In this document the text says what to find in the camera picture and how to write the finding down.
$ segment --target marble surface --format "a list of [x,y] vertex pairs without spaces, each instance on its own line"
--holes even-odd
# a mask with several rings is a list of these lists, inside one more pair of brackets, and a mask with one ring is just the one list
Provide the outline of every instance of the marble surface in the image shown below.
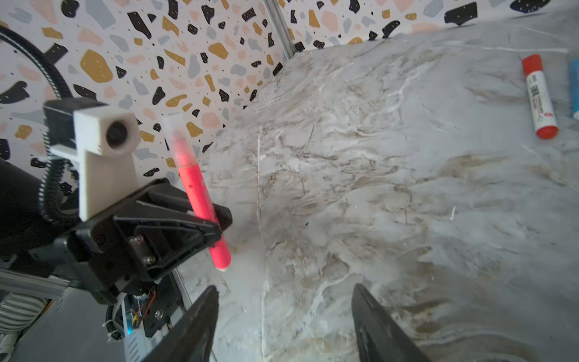
[[[296,55],[203,159],[230,207],[219,361],[357,361],[363,283],[433,361],[573,360],[579,126],[567,52],[579,11]],[[538,52],[560,125],[533,132]]]

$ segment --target terrazzo pattern wallpaper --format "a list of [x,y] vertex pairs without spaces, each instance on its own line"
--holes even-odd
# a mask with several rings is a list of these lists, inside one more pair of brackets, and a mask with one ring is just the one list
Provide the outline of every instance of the terrazzo pattern wallpaper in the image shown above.
[[[184,114],[202,157],[284,63],[261,0],[3,0],[0,9],[0,24],[45,52],[75,96],[135,113],[143,183],[177,175],[163,115]],[[41,177],[42,104],[54,93],[22,54],[0,50],[0,157]],[[61,189],[72,187],[65,176]]]
[[296,50],[516,17],[575,0],[277,0]]

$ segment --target pink marker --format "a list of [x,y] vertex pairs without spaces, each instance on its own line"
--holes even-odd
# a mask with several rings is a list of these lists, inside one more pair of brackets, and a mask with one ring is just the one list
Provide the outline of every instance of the pink marker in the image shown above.
[[[183,181],[185,192],[187,193],[189,202],[191,202],[195,216],[219,223],[215,209],[213,208],[213,203],[207,193],[205,180],[203,180],[195,152],[187,141],[186,136],[189,134],[187,128],[185,128],[183,116],[170,115],[165,117],[163,130],[165,137],[167,137],[167,143],[173,152],[175,164],[179,169],[181,181]],[[225,271],[229,264],[231,264],[231,254],[229,253],[224,235],[221,236],[221,239],[215,246],[209,248],[209,252],[217,269]]]

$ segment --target mustard yellow spot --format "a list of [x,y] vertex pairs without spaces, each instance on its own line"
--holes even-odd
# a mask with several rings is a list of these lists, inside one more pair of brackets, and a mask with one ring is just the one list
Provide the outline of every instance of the mustard yellow spot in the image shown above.
[[320,23],[318,23],[318,18],[316,18],[316,13],[313,10],[307,12],[310,16],[310,26],[313,28],[319,28]]
[[191,137],[197,137],[203,133],[203,130],[193,124],[193,122],[188,122],[186,124],[187,129],[189,130],[189,134]]
[[63,38],[63,33],[61,33],[60,31],[56,31],[53,27],[41,28],[41,29],[42,29],[42,33],[47,38],[56,38],[56,39],[62,39]]
[[362,38],[360,38],[359,36],[355,37],[354,39],[350,40],[348,42],[348,44],[356,44],[356,43],[361,43],[362,42]]
[[179,102],[185,98],[187,98],[187,94],[180,94],[176,97],[169,99],[167,102],[165,102],[165,105],[167,107],[176,107],[179,105]]
[[185,58],[183,58],[182,56],[177,55],[173,52],[169,52],[167,49],[165,49],[165,54],[168,55],[169,58],[173,59],[177,63],[179,63],[181,65],[185,65]]
[[153,143],[155,140],[155,135],[151,134],[151,133],[147,133],[145,131],[141,131],[141,138],[143,139],[143,141],[145,142],[151,142]]
[[166,31],[172,31],[179,36],[179,28],[171,22],[171,20],[167,19],[165,15],[163,15],[163,29]]
[[80,67],[97,83],[106,83],[112,80],[112,72],[107,61],[93,50],[87,50],[82,56]]
[[225,50],[225,47],[222,43],[215,43],[210,45],[209,51],[221,59],[226,59],[228,55],[227,50]]
[[22,138],[23,140],[25,140],[26,138],[28,138],[28,136],[30,136],[31,133],[32,133],[32,127],[26,126],[26,125],[21,125],[21,126],[18,126],[18,131],[16,133],[14,133],[14,137]]
[[213,85],[213,78],[211,78],[211,74],[207,74],[205,76],[205,80],[207,81],[207,84],[209,85],[209,89],[211,89],[211,91],[214,92],[215,86]]
[[259,25],[257,25],[256,22],[254,22],[254,30],[255,30],[255,33],[256,33],[257,35],[261,35],[262,30],[261,30],[261,28],[259,27]]

